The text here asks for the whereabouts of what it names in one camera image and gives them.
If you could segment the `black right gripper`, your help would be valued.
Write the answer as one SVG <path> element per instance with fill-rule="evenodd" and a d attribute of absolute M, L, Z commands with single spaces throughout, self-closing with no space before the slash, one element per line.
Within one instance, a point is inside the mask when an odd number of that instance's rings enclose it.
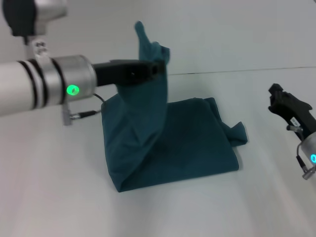
<path fill-rule="evenodd" d="M 303 129 L 303 135 L 309 136 L 316 131 L 316 118 L 310 111 L 312 107 L 283 91 L 278 83 L 273 83 L 269 88 L 270 106 L 269 111 L 283 118 L 288 125 L 299 126 Z"/>

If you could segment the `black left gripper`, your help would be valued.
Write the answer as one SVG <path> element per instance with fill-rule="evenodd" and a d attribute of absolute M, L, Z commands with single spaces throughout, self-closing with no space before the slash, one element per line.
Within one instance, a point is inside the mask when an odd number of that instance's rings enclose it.
<path fill-rule="evenodd" d="M 106 63 L 93 64 L 97 77 L 97 86 L 110 84 L 130 86 L 149 81 L 151 78 L 164 75 L 165 61 L 154 62 L 142 60 L 112 60 Z"/>

